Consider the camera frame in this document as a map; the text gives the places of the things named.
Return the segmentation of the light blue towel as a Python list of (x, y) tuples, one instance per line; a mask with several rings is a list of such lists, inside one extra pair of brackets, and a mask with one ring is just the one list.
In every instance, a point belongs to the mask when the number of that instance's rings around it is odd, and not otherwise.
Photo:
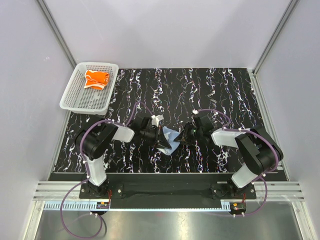
[(157, 148), (161, 153), (163, 153), (166, 156), (170, 156), (175, 150), (178, 149), (180, 143), (175, 142), (174, 139), (180, 134), (178, 131), (170, 129), (166, 126), (163, 127), (163, 133), (165, 136), (165, 139), (168, 141), (168, 143), (171, 146), (171, 149), (168, 148)]

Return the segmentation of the orange white patterned towel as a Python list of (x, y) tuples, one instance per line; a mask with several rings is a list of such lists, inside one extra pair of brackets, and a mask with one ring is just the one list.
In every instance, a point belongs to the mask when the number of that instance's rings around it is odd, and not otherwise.
[(87, 70), (84, 77), (85, 89), (103, 90), (110, 81), (110, 74), (103, 71)]

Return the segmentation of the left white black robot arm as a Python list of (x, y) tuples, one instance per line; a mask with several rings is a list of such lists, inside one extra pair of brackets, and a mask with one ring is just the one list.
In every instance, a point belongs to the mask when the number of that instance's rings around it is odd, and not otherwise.
[(112, 141), (130, 143), (133, 140), (143, 140), (150, 147), (161, 151), (172, 150), (169, 133), (160, 125), (163, 116), (136, 117), (128, 125), (113, 123), (100, 115), (94, 115), (78, 131), (74, 144), (87, 170), (89, 193), (97, 198), (103, 198), (110, 193), (109, 180), (104, 170), (104, 158)]

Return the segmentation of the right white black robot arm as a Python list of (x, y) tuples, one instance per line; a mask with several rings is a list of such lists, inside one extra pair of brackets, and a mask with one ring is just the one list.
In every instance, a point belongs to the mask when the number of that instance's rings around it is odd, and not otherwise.
[(186, 123), (174, 141), (183, 145), (203, 142), (239, 150), (244, 164), (226, 184), (212, 190), (218, 198), (239, 198), (251, 183), (258, 177), (274, 171), (284, 158), (283, 151), (265, 127), (256, 125), (245, 129), (227, 129), (225, 126), (214, 128), (207, 116), (194, 116), (193, 123)]

